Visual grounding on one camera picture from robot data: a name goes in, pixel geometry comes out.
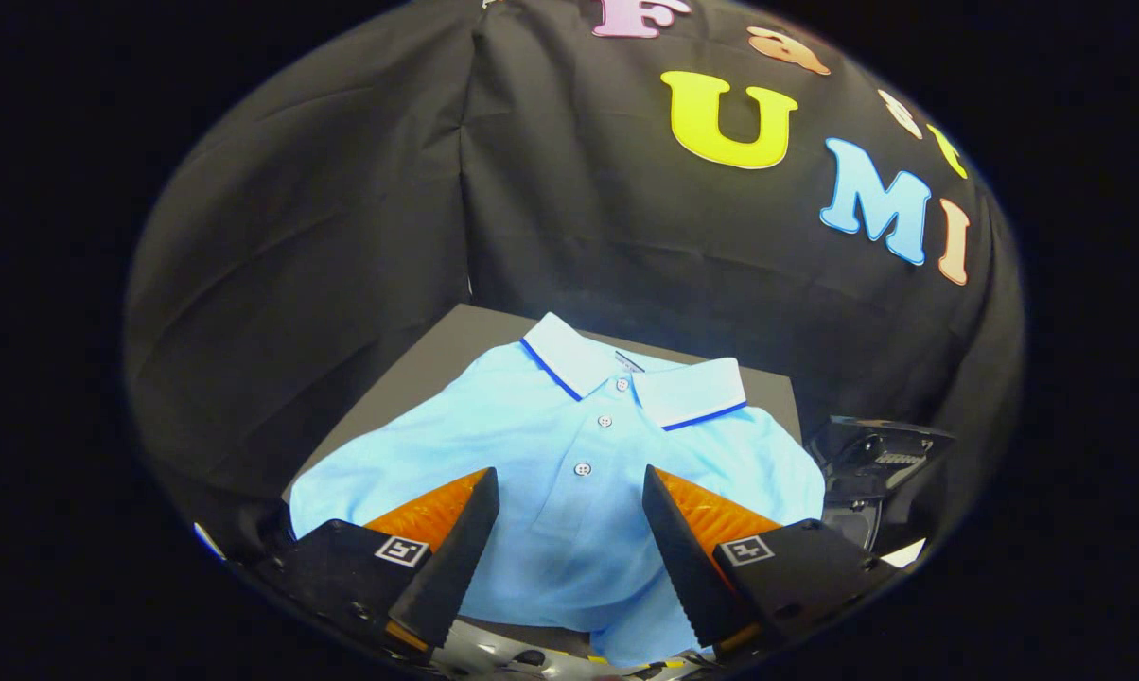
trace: shirt label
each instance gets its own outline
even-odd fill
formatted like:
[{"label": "shirt label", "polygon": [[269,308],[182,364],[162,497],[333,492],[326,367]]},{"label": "shirt label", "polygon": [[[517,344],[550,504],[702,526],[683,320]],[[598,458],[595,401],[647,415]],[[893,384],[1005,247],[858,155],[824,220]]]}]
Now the shirt label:
[{"label": "shirt label", "polygon": [[623,353],[618,352],[618,350],[616,350],[616,361],[621,362],[622,366],[624,366],[624,368],[626,368],[626,370],[630,370],[633,374],[645,374],[644,368],[638,367],[638,363],[636,363],[634,361],[625,358]]}]

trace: yellow letter u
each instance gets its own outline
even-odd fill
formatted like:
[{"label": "yellow letter u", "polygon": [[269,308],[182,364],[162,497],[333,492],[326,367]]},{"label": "yellow letter u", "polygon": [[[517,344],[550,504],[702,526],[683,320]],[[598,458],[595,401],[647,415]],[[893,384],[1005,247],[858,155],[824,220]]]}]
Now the yellow letter u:
[{"label": "yellow letter u", "polygon": [[769,169],[785,159],[789,149],[789,112],[796,101],[762,87],[747,87],[759,102],[759,139],[735,142],[721,133],[721,93],[729,83],[720,77],[666,72],[662,81],[670,85],[670,130],[688,151],[713,163],[747,170]]}]

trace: black cloth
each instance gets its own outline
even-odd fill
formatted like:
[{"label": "black cloth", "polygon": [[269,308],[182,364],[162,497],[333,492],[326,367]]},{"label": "black cloth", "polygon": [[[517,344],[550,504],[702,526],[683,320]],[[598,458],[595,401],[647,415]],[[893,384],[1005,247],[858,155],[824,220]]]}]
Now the black cloth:
[{"label": "black cloth", "polygon": [[[470,302],[790,376],[806,436],[830,415],[944,427],[960,437],[949,492],[972,495],[1010,432],[1024,347],[1019,261],[976,149],[962,180],[877,89],[933,122],[908,93],[755,9],[697,2],[652,40],[591,35],[599,22],[592,0],[420,0],[289,66],[204,136],[128,294],[126,380],[150,456],[278,494]],[[797,38],[833,73],[752,50],[748,25]],[[679,146],[666,69],[730,82],[734,139],[759,134],[746,87],[797,100],[785,159],[739,170]],[[868,150],[885,184],[927,182],[924,265],[821,223],[829,137]],[[936,268],[939,198],[973,223],[966,286]]]}]

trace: blue collar stripe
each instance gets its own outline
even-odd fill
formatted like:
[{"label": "blue collar stripe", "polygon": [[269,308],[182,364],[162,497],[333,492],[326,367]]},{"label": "blue collar stripe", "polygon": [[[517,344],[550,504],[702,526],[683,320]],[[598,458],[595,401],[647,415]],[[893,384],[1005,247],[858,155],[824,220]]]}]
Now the blue collar stripe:
[{"label": "blue collar stripe", "polygon": [[674,429],[677,429],[677,427],[694,426],[696,422],[707,421],[707,419],[710,419],[710,418],[716,418],[718,416],[721,416],[721,415],[727,415],[729,412],[735,412],[736,410],[741,409],[741,407],[746,407],[746,402],[741,402],[741,404],[735,404],[732,407],[729,407],[729,409],[727,409],[727,410],[719,410],[718,412],[712,412],[710,415],[704,415],[702,417],[690,419],[690,421],[677,422],[677,424],[673,424],[673,426],[664,426],[664,427],[662,427],[662,429],[663,430],[674,430]]},{"label": "blue collar stripe", "polygon": [[535,360],[535,363],[539,363],[540,368],[543,368],[544,371],[548,371],[549,376],[552,376],[552,380],[556,380],[557,385],[560,385],[560,387],[565,388],[565,392],[570,393],[570,396],[574,397],[574,400],[579,402],[582,401],[582,395],[574,393],[573,388],[570,388],[570,385],[566,385],[565,380],[562,380],[562,377],[557,376],[556,371],[552,371],[551,368],[549,368],[549,366],[547,366],[547,363],[544,363],[544,361],[540,359],[540,354],[535,352],[535,348],[532,348],[531,344],[527,344],[526,339],[521,338],[518,339],[518,342],[521,342],[523,346],[527,348],[528,353],[532,353],[532,359]]}]

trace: shirt sleeve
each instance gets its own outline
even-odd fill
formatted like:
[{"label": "shirt sleeve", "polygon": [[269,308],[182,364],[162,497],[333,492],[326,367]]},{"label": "shirt sleeve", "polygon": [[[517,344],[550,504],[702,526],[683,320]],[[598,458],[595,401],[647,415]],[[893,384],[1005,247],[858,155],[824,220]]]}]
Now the shirt sleeve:
[{"label": "shirt sleeve", "polygon": [[[506,427],[491,376],[503,348],[490,350],[434,397],[387,426],[354,437],[293,485],[288,509],[301,539],[323,522],[366,525],[405,501],[490,465],[491,435]],[[492,418],[478,418],[492,415]]]}]

